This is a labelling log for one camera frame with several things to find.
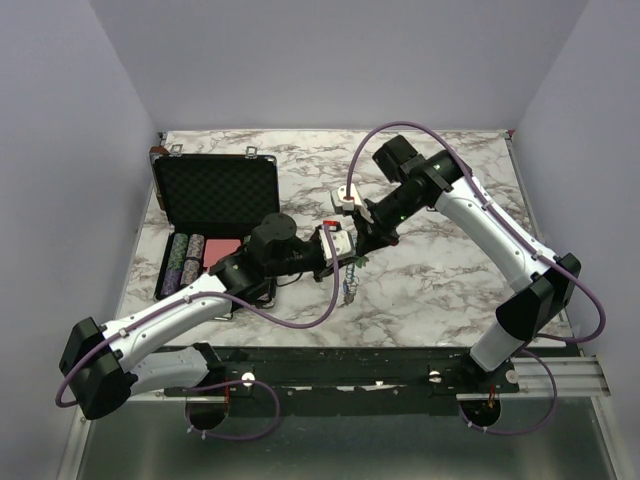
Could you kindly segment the green key tag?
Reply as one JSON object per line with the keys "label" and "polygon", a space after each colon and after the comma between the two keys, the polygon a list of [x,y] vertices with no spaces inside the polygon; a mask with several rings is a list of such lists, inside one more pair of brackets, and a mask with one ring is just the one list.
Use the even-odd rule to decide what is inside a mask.
{"label": "green key tag", "polygon": [[363,268],[368,262],[368,258],[366,256],[360,256],[356,259],[356,266],[358,268]]}

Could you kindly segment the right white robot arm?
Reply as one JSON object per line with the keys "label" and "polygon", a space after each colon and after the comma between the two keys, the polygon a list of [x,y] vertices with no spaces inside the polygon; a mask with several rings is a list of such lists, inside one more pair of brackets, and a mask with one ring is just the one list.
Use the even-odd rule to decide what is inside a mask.
{"label": "right white robot arm", "polygon": [[560,257],[531,237],[449,151],[426,158],[397,135],[374,153],[373,160],[395,189],[378,202],[357,197],[351,188],[339,196],[354,219],[359,254],[397,245],[398,226],[430,208],[461,228],[513,291],[459,370],[467,389],[483,391],[496,380],[496,369],[567,306],[581,264],[573,254]]}

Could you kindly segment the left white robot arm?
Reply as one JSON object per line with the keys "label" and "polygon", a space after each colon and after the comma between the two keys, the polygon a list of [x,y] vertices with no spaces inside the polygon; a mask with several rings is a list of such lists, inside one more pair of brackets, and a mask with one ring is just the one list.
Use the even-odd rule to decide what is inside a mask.
{"label": "left white robot arm", "polygon": [[87,317],[71,329],[59,362],[63,380],[55,404],[79,407],[89,420],[102,418],[139,393],[186,388],[214,393],[220,368],[200,347],[166,352],[164,346],[196,326],[233,313],[255,311],[271,282],[310,272],[315,280],[337,278],[355,258],[351,234],[325,221],[307,240],[295,221],[269,214],[232,254],[194,282],[154,305],[104,324]]}

